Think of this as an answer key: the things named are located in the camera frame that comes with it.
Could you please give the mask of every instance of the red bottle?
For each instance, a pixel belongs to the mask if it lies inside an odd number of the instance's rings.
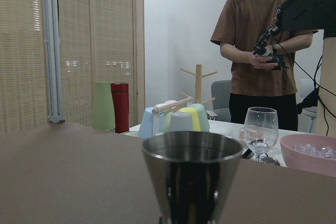
[[[115,132],[127,132],[130,130],[128,83],[112,83],[111,92],[116,120]]]

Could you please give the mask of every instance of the person's hand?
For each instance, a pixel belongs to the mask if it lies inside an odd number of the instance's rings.
[[[253,55],[253,53],[251,52],[249,63],[256,69],[271,70],[272,68],[278,66],[277,63],[267,63],[267,61],[271,59],[272,59],[272,56],[261,57],[259,55]]]

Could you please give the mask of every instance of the silver jigger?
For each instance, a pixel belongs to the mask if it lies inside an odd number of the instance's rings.
[[[215,224],[242,146],[209,132],[166,132],[144,140],[143,155],[163,224]]]

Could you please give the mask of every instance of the ice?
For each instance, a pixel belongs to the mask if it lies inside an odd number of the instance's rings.
[[[311,156],[336,159],[336,151],[329,146],[314,146],[311,144],[295,144],[293,149]]]

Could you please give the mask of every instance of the pink bowl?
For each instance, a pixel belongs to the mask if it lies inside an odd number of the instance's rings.
[[[283,160],[289,168],[305,170],[336,177],[336,159],[308,155],[293,149],[295,144],[311,144],[318,147],[331,147],[336,150],[336,138],[329,136],[293,134],[283,136],[280,146]]]

